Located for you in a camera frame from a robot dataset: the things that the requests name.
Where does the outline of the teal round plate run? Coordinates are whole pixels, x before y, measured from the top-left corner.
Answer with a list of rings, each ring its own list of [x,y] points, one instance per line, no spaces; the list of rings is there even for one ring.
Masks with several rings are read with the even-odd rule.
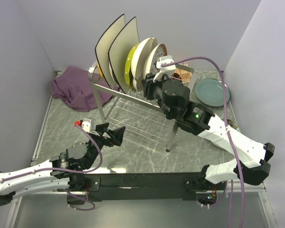
[[[224,106],[223,84],[220,80],[202,79],[195,85],[194,93],[205,105],[211,107]]]

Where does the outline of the mint floral plate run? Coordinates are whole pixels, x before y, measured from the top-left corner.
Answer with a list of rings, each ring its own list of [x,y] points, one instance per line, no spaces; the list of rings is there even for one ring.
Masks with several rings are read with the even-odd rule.
[[[227,123],[228,125],[230,125],[230,127],[232,127],[233,129],[237,130],[238,132],[241,132],[239,126],[237,125],[236,121],[233,121],[231,119],[227,119]]]

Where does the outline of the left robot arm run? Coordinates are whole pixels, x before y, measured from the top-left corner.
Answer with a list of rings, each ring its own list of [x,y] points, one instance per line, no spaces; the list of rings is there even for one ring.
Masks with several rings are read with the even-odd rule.
[[[103,163],[104,146],[121,146],[126,127],[110,130],[108,123],[91,126],[87,121],[75,122],[88,142],[73,144],[58,156],[28,168],[0,172],[0,206],[13,199],[50,188],[79,191],[86,184],[85,174],[96,171]]]

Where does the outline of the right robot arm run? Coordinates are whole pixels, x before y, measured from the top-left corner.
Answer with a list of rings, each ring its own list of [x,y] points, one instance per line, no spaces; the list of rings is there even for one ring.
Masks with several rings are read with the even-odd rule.
[[[200,171],[199,185],[209,190],[222,181],[240,180],[259,185],[270,173],[269,160],[275,146],[258,143],[226,125],[204,105],[190,101],[190,89],[177,79],[164,75],[155,80],[148,73],[142,80],[144,97],[155,100],[164,116],[176,121],[177,127],[195,136],[211,141],[217,147],[233,154],[235,158],[219,165],[205,165]]]

